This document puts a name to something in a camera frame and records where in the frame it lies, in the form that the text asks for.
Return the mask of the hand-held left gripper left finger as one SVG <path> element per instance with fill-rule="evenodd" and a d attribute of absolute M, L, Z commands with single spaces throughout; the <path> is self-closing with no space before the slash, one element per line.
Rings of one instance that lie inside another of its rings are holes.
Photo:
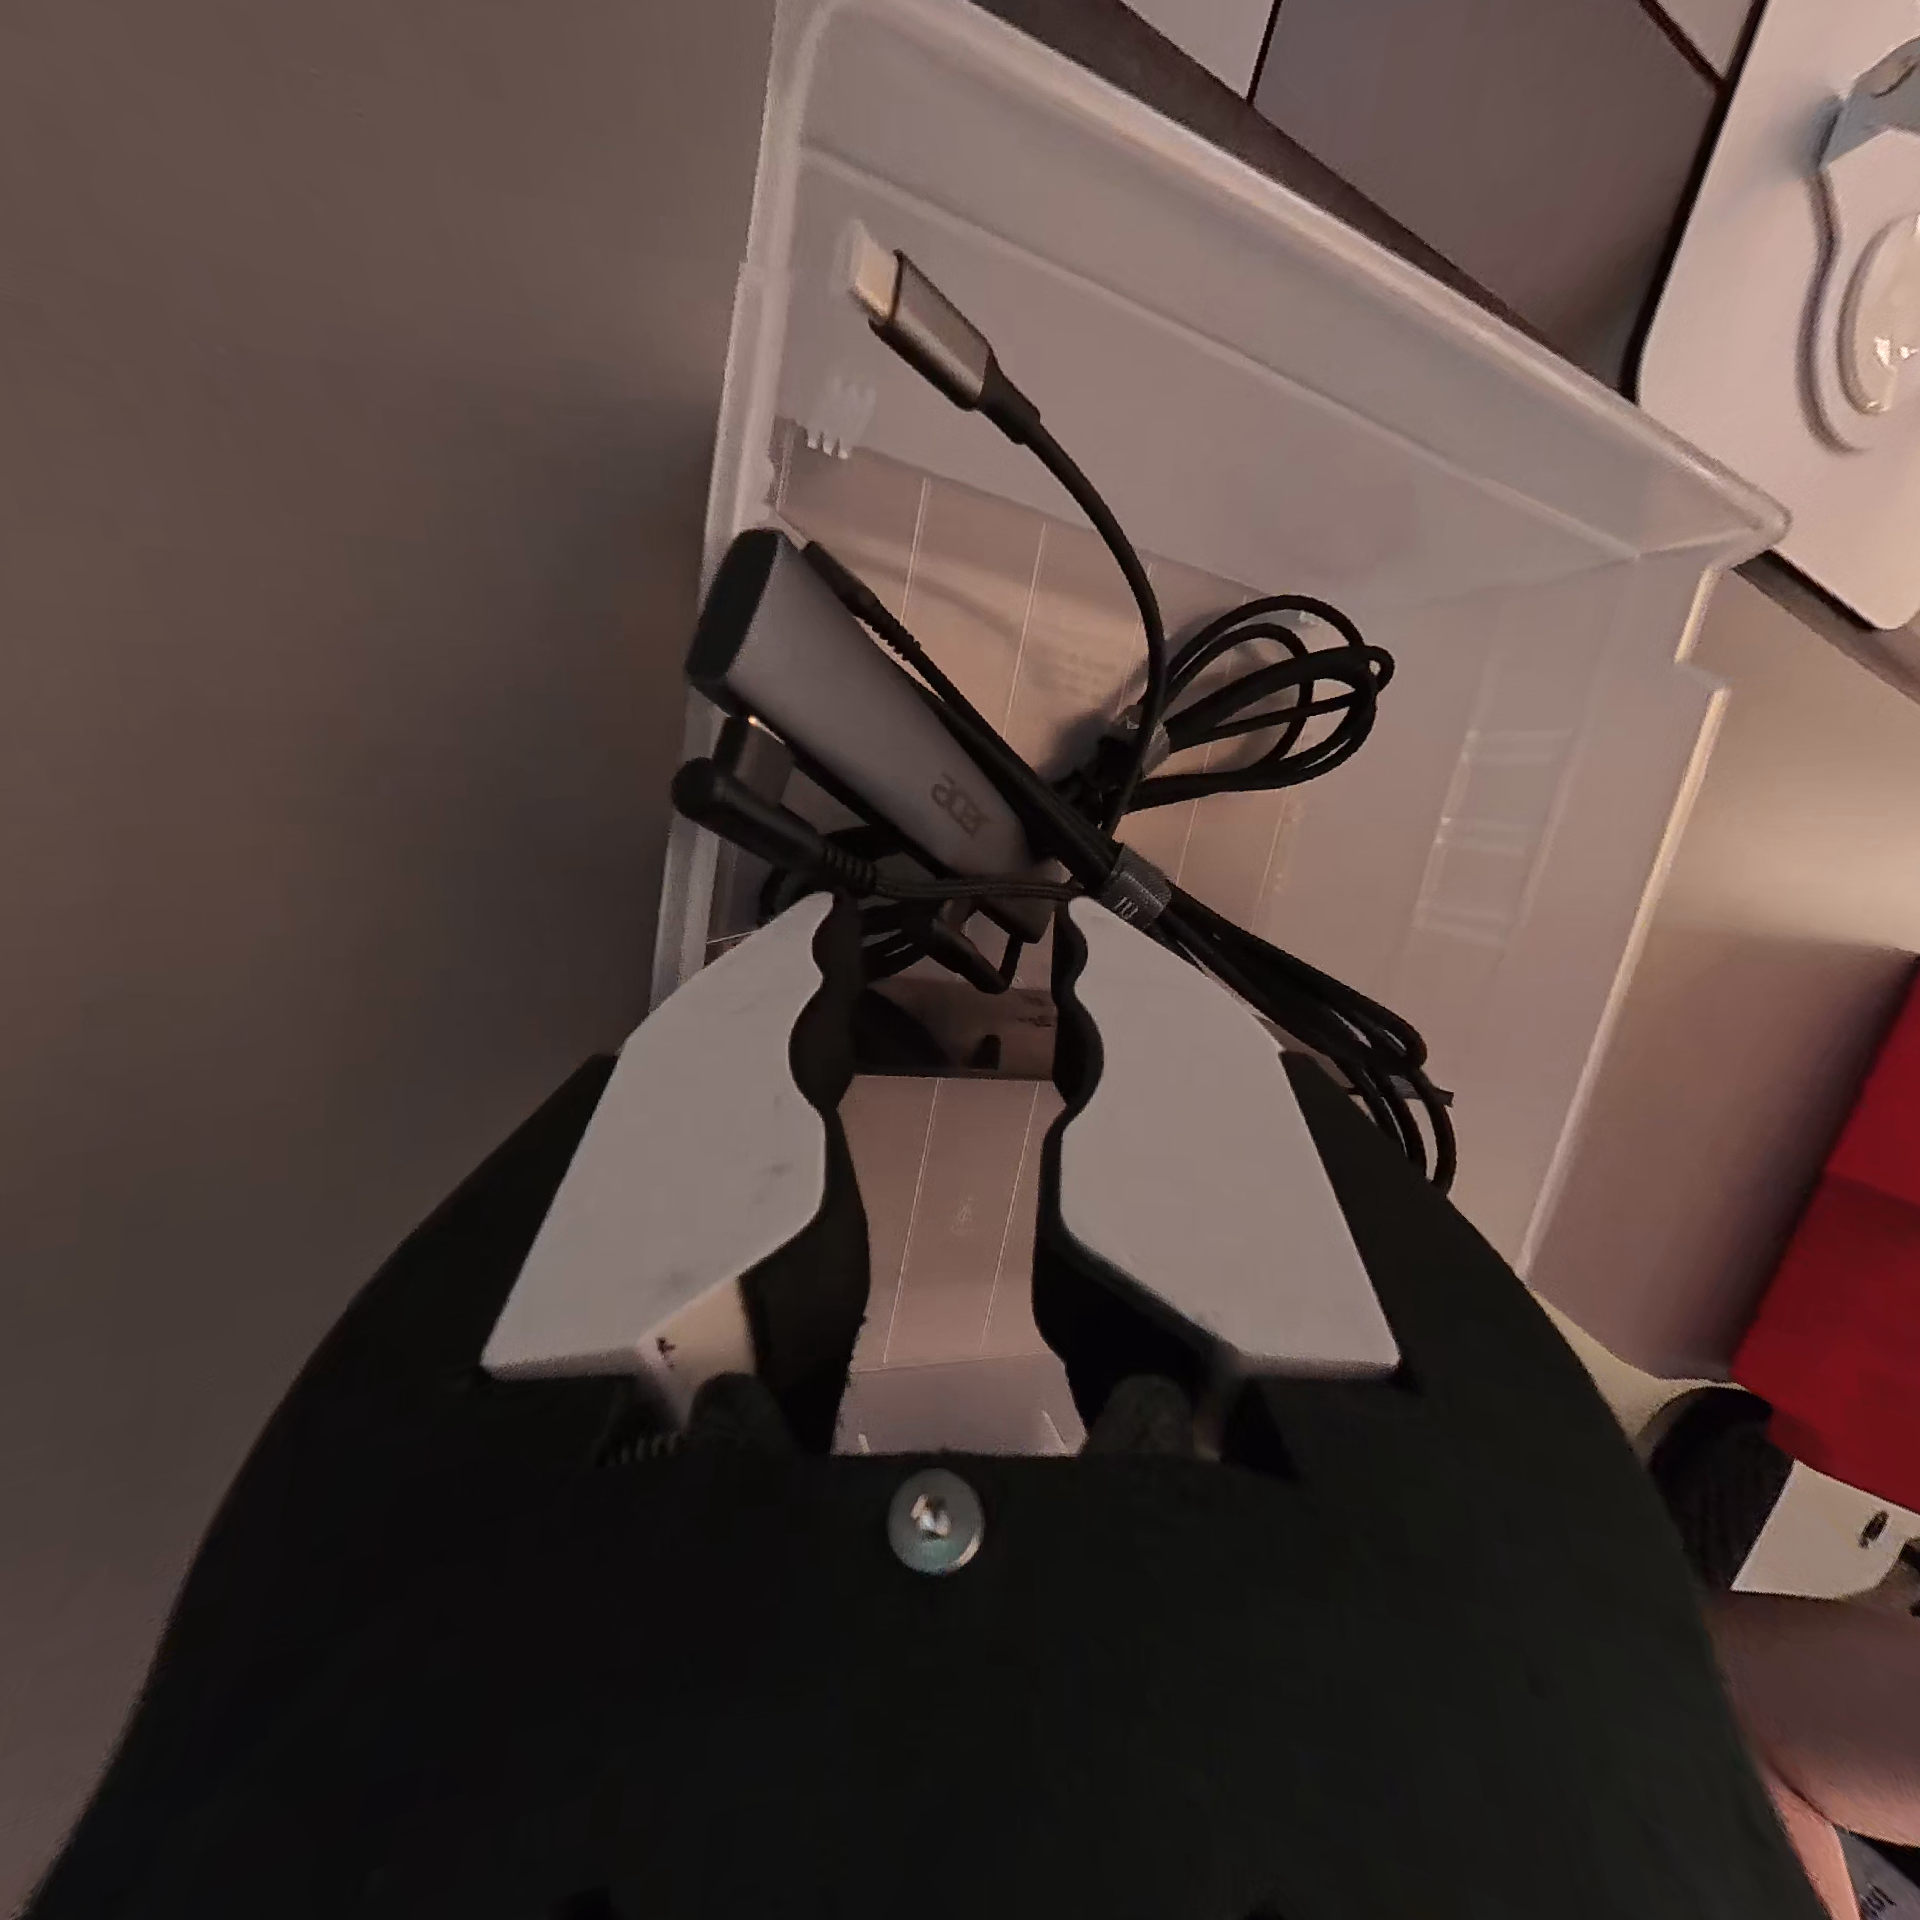
<path fill-rule="evenodd" d="M 488 1339 L 492 1378 L 624 1377 L 690 1410 L 741 1374 L 780 1410 L 841 1409 L 873 1284 L 841 1123 L 859 994 L 857 907 L 806 896 L 642 1019 Z"/>

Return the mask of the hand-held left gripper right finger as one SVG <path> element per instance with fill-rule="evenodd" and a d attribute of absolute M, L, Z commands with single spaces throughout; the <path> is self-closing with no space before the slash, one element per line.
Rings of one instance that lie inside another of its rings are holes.
<path fill-rule="evenodd" d="M 1060 909 L 1052 993 L 1030 1301 L 1076 1413 L 1138 1377 L 1220 1416 L 1248 1381 L 1393 1378 L 1401 1347 L 1281 1042 L 1102 902 Z"/>

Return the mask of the silver logo usb hub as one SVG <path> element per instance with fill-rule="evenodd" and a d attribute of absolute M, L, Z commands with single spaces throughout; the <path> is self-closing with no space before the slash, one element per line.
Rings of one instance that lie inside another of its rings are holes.
<path fill-rule="evenodd" d="M 1066 901 L 1025 824 L 934 696 L 849 603 L 857 580 L 774 526 L 736 536 L 707 590 L 686 659 L 689 686 L 728 725 L 672 782 L 682 819 L 806 886 L 920 920 L 988 915 L 1038 945 Z M 741 741 L 766 732 L 802 776 L 880 829 L 853 848 L 738 773 Z"/>

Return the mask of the red plastic bin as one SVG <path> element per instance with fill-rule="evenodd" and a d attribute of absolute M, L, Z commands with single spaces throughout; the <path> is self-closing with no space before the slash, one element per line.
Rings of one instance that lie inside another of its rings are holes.
<path fill-rule="evenodd" d="M 1773 1442 L 1917 1506 L 1917 988 L 1912 984 L 1736 1350 Z"/>

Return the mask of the clear plastic bin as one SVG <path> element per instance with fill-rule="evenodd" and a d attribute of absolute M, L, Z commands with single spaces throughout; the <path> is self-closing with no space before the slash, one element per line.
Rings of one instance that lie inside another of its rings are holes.
<path fill-rule="evenodd" d="M 1034 457 L 873 339 L 854 225 L 984 328 L 1174 629 L 1300 592 L 1397 659 L 1339 773 L 1128 833 L 1424 1034 L 1454 1201 L 1532 1281 L 1722 728 L 1698 625 L 1786 513 L 995 13 L 774 5 L 701 579 L 810 530 L 1025 750 L 1136 693 L 1138 613 Z"/>

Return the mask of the white stand base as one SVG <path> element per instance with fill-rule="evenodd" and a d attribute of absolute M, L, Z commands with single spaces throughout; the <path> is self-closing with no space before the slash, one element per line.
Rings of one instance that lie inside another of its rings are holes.
<path fill-rule="evenodd" d="M 1917 606 L 1915 35 L 1915 3 L 1756 8 L 1635 373 L 1875 634 Z"/>

